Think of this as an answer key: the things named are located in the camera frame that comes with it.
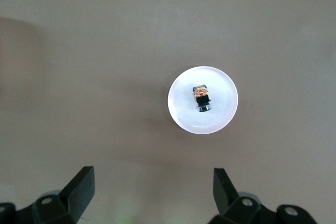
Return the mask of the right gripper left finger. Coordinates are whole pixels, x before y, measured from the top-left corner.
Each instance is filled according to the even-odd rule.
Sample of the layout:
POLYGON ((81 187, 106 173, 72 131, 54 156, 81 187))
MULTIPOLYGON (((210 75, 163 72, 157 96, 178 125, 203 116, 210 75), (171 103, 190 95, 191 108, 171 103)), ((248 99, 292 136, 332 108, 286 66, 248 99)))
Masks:
POLYGON ((58 193, 48 193, 16 209, 1 203, 1 223, 77 223, 95 195, 94 167, 83 167, 58 193))

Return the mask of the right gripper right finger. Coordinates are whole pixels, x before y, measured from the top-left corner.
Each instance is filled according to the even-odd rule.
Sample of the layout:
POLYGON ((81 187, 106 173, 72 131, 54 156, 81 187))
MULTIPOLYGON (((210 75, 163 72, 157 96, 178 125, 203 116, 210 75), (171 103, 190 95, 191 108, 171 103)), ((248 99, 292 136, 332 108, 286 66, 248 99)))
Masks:
POLYGON ((251 196, 241 196, 223 168, 215 168, 213 196, 218 215, 210 223, 316 223, 303 208, 280 205, 271 211, 251 196))

